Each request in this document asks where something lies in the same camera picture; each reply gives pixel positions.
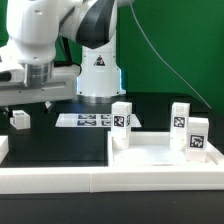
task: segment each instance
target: black table surface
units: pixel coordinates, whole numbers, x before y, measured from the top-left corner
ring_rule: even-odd
[[[142,128],[170,129],[173,102],[191,104],[190,116],[209,119],[209,142],[224,152],[224,117],[188,95],[128,93]],[[31,116],[31,129],[16,130],[10,113],[0,113],[0,135],[9,153],[0,168],[107,166],[109,128],[57,128],[61,113],[110,114],[111,104],[59,101],[11,106]],[[78,194],[0,195],[0,223],[224,223],[224,191],[158,191]]]

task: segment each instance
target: white cube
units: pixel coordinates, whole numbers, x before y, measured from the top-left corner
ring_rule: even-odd
[[[190,117],[187,131],[186,159],[205,162],[209,121],[207,118]]]
[[[13,117],[10,118],[10,123],[17,130],[30,128],[30,115],[23,110],[14,110]]]
[[[189,118],[189,103],[173,103],[170,124],[170,148],[186,149],[187,124]]]
[[[111,136],[116,149],[129,148],[131,133],[132,103],[116,102],[112,104]]]
[[[131,132],[132,103],[112,104],[111,134],[113,137],[126,138]]]

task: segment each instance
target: green wall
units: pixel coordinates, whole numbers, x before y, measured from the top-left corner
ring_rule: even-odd
[[[0,45],[7,40],[6,2],[0,3]],[[133,6],[161,56],[224,115],[224,1],[135,0]],[[117,30],[117,63],[127,91],[195,96],[149,48],[129,7],[119,9]],[[81,47],[71,47],[74,60],[80,62]],[[63,59],[60,50],[57,59]]]

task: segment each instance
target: cable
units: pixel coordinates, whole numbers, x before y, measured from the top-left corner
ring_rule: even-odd
[[[151,41],[148,39],[148,37],[146,36],[144,30],[142,29],[135,11],[133,9],[132,3],[130,3],[130,8],[131,8],[131,12],[133,15],[133,18],[139,28],[139,30],[141,31],[142,35],[144,36],[145,40],[147,41],[148,45],[150,46],[150,48],[153,50],[153,52],[157,55],[157,57],[179,78],[181,79],[182,82],[184,82],[185,85],[187,85],[206,105],[208,108],[212,109],[211,106],[207,103],[207,101],[178,73],[176,72],[163,58],[162,56],[158,53],[158,51],[155,49],[155,47],[153,46],[153,44],[151,43]]]

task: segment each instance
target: white platform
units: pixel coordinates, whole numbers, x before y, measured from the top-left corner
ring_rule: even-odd
[[[169,133],[132,133],[132,155],[121,155],[109,133],[108,167],[2,168],[0,193],[224,190],[224,156],[217,149],[208,143],[206,163],[187,162],[181,152],[168,152],[168,141]]]

